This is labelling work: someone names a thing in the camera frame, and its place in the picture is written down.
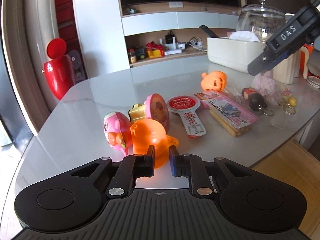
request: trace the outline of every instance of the ribbed black surface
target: ribbed black surface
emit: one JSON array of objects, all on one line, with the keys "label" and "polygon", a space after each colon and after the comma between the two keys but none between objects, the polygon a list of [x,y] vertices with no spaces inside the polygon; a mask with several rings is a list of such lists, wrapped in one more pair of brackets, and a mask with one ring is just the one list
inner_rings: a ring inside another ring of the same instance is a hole
[{"label": "ribbed black surface", "polygon": [[278,234],[246,231],[226,220],[213,201],[195,198],[186,189],[135,189],[127,198],[109,201],[102,214],[83,228],[61,234],[38,233],[27,228],[14,239],[306,240],[308,238],[296,229]]}]

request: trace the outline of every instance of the jack-o'-lantern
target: jack-o'-lantern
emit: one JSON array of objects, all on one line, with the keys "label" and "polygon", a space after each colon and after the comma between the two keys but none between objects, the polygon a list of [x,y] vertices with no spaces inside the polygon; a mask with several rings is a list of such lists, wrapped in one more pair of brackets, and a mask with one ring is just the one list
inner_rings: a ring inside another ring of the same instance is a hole
[{"label": "jack-o'-lantern", "polygon": [[203,91],[221,91],[227,85],[227,75],[221,71],[213,71],[209,74],[203,73],[201,88]]}]

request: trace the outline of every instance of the yellow ball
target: yellow ball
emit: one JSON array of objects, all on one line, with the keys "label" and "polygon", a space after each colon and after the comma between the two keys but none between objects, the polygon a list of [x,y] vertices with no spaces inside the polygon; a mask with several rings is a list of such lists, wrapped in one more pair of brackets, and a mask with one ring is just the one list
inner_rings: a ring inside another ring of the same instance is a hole
[{"label": "yellow ball", "polygon": [[289,98],[289,104],[290,106],[296,106],[297,105],[297,100],[295,98]]}]

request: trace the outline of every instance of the glass jar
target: glass jar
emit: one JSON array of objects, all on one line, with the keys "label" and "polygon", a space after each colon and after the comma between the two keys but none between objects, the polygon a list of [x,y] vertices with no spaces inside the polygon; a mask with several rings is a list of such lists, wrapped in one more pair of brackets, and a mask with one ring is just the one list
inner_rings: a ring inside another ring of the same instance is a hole
[{"label": "glass jar", "polygon": [[137,56],[134,49],[129,49],[128,56],[129,56],[130,63],[137,62]]},{"label": "glass jar", "polygon": [[244,6],[236,30],[255,33],[262,42],[276,33],[285,24],[285,15],[275,7],[265,6],[265,2]]}]

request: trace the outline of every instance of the orange plastic cup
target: orange plastic cup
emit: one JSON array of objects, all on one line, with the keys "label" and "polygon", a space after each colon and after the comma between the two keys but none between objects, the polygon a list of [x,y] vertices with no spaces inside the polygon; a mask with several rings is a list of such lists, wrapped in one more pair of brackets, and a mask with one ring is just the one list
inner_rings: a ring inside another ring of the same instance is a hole
[{"label": "orange plastic cup", "polygon": [[136,121],[130,127],[134,154],[147,154],[149,145],[156,147],[155,168],[164,165],[169,159],[169,147],[178,146],[179,141],[166,134],[161,123],[153,119]]}]

